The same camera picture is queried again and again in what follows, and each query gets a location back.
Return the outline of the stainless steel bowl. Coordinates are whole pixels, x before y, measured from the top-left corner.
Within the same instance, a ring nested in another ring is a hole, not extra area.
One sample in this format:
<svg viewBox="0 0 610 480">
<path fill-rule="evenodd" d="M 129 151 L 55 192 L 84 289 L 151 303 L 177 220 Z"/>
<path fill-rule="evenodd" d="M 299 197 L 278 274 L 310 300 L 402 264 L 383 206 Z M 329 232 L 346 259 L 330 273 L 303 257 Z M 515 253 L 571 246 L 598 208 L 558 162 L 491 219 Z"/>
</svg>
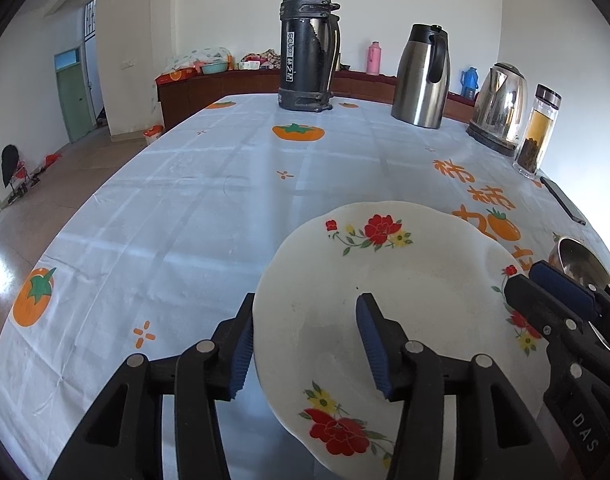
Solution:
<svg viewBox="0 0 610 480">
<path fill-rule="evenodd" d="M 578 240 L 553 234 L 554 246 L 548 261 L 582 286 L 610 289 L 610 274 L 598 257 Z"/>
</svg>

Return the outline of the white red-flower plate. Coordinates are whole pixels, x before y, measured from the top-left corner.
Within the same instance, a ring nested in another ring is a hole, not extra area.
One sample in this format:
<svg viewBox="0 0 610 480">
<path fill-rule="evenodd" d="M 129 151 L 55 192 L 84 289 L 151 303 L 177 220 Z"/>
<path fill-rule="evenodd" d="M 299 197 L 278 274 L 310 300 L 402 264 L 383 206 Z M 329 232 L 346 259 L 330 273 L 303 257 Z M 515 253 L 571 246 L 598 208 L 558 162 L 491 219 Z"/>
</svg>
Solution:
<svg viewBox="0 0 610 480">
<path fill-rule="evenodd" d="M 344 479 L 382 479 L 401 405 L 376 388 L 356 321 L 371 294 L 386 318 L 441 356 L 491 356 L 532 413 L 549 382 L 546 342 L 504 301 L 521 265 L 450 214 L 355 203 L 282 240 L 256 289 L 254 358 L 281 425 Z"/>
</svg>

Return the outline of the black smartphone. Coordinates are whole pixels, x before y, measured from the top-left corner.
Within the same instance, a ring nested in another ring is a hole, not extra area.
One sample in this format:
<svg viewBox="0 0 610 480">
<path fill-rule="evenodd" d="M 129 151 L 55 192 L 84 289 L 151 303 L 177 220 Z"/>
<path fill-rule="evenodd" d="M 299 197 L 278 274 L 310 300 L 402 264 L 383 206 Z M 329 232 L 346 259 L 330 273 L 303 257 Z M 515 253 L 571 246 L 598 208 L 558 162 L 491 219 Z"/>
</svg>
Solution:
<svg viewBox="0 0 610 480">
<path fill-rule="evenodd" d="M 555 198 L 559 205 L 563 208 L 565 213 L 576 223 L 581 226 L 587 224 L 587 220 L 579 208 L 573 203 L 573 201 L 562 191 L 554 181 L 547 177 L 541 177 L 540 182 L 546 187 L 550 194 Z"/>
</svg>

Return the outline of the persimmon print tablecloth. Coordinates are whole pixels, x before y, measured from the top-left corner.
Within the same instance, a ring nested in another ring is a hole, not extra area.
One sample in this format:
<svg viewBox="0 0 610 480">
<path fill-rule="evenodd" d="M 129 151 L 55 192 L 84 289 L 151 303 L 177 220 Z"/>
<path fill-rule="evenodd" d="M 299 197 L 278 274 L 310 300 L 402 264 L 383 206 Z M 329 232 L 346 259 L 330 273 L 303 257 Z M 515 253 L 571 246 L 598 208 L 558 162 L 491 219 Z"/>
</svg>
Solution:
<svg viewBox="0 0 610 480">
<path fill-rule="evenodd" d="M 355 203 L 404 202 L 472 224 L 525 273 L 553 234 L 610 271 L 591 226 L 540 183 L 445 120 L 416 128 L 384 104 L 281 110 L 269 94 L 227 96 L 164 134 L 64 226 L 17 295 L 0 336 L 0 440 L 31 479 L 47 478 L 119 364 L 174 356 L 234 315 L 285 237 Z M 256 365 L 219 405 L 237 479 L 337 476 L 273 414 Z"/>
</svg>

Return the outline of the stainless electric kettle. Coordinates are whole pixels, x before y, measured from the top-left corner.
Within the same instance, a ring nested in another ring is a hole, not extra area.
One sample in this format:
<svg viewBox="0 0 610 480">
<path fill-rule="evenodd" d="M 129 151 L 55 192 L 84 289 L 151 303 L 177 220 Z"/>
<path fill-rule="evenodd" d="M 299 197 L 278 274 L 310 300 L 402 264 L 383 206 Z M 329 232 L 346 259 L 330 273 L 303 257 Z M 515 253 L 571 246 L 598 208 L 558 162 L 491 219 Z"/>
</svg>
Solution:
<svg viewBox="0 0 610 480">
<path fill-rule="evenodd" d="M 527 81 L 517 67 L 498 62 L 476 96 L 466 133 L 501 155 L 512 157 L 526 107 Z"/>
</svg>

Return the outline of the glass tea bottle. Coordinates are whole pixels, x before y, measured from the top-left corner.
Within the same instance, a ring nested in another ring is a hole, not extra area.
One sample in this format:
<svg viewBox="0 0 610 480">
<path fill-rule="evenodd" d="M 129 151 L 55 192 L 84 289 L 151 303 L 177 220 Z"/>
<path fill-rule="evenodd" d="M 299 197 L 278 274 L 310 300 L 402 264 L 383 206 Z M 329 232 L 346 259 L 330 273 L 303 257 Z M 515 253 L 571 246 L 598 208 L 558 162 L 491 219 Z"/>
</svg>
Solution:
<svg viewBox="0 0 610 480">
<path fill-rule="evenodd" d="M 552 137 L 562 103 L 562 96 L 544 84 L 538 84 L 523 139 L 514 157 L 513 167 L 530 180 L 537 179 L 544 154 Z"/>
</svg>

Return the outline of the black baby stroller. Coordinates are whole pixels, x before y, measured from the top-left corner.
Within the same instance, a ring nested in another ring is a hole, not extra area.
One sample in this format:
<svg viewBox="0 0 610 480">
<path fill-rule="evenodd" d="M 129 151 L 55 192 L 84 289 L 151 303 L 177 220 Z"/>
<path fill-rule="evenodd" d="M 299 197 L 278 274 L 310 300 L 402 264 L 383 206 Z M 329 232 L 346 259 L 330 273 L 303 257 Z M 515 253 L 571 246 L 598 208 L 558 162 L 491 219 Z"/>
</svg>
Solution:
<svg viewBox="0 0 610 480">
<path fill-rule="evenodd" d="M 8 144 L 1 153 L 1 172 L 4 186 L 11 188 L 8 204 L 22 198 L 30 188 L 40 182 L 35 174 L 29 174 L 25 163 L 20 159 L 20 151 Z"/>
</svg>

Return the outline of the white red bucket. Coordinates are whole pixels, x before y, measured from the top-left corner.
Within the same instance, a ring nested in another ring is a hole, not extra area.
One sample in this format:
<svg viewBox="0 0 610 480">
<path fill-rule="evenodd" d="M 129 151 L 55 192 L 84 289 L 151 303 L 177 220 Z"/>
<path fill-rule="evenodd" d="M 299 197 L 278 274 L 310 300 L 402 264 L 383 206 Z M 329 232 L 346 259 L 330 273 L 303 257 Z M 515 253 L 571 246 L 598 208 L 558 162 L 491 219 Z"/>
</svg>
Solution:
<svg viewBox="0 0 610 480">
<path fill-rule="evenodd" d="M 165 128 L 162 125 L 154 125 L 143 131 L 145 143 L 150 145 L 159 139 L 165 133 Z"/>
</svg>

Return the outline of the pink thermos bottle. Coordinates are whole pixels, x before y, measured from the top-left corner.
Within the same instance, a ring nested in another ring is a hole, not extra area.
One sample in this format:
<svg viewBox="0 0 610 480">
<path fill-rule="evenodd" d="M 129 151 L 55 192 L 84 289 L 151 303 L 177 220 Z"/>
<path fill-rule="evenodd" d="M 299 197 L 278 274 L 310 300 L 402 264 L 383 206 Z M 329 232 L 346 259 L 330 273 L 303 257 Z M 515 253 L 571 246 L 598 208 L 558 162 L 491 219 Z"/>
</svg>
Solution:
<svg viewBox="0 0 610 480">
<path fill-rule="evenodd" d="M 378 75 L 381 67 L 382 49 L 377 41 L 373 41 L 368 47 L 366 73 L 368 75 Z"/>
</svg>

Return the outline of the green door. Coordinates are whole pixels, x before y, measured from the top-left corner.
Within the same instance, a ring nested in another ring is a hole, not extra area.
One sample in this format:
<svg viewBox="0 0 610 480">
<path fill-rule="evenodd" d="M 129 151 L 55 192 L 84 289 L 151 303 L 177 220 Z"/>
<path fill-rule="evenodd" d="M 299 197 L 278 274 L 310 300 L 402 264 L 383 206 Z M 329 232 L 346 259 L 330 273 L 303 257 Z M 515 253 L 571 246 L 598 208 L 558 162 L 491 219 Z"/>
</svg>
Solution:
<svg viewBox="0 0 610 480">
<path fill-rule="evenodd" d="M 75 143 L 96 128 L 80 48 L 55 55 L 54 68 L 65 128 Z"/>
</svg>

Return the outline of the dark wooden sideboard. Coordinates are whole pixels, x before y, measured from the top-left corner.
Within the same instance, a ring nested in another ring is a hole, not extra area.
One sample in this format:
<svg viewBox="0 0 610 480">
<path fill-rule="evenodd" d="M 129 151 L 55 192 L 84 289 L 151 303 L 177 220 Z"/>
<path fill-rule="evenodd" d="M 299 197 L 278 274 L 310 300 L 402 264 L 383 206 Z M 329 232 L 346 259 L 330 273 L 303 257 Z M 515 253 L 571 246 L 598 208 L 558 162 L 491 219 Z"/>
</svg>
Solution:
<svg viewBox="0 0 610 480">
<path fill-rule="evenodd" d="M 349 98 L 392 104 L 396 77 L 368 75 L 353 70 L 340 70 L 332 81 L 332 93 L 337 98 Z M 193 75 L 186 79 L 156 84 L 163 125 L 174 128 L 205 107 L 226 96 L 252 93 L 277 93 L 278 70 L 232 70 L 215 75 Z"/>
</svg>

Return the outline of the large black thermos flask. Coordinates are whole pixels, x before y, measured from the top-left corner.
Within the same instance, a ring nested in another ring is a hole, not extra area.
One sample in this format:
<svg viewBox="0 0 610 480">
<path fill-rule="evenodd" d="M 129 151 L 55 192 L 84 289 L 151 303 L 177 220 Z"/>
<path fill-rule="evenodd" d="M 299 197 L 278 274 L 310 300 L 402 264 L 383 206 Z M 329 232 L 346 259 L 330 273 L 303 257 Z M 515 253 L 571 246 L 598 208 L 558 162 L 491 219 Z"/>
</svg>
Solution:
<svg viewBox="0 0 610 480">
<path fill-rule="evenodd" d="M 332 107 L 340 9 L 332 0 L 282 0 L 278 101 L 284 110 L 320 113 Z"/>
</svg>

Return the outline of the teal basin on sideboard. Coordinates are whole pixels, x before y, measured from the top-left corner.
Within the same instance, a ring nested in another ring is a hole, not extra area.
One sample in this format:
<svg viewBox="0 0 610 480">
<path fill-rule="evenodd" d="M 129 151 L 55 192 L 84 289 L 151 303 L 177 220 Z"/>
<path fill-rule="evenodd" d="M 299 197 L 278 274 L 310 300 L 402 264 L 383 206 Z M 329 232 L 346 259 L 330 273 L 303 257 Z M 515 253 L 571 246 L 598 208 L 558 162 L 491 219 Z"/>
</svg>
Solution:
<svg viewBox="0 0 610 480">
<path fill-rule="evenodd" d="M 221 74 L 225 73 L 228 69 L 229 63 L 227 61 L 213 62 L 201 66 L 201 72 L 203 75 Z"/>
</svg>

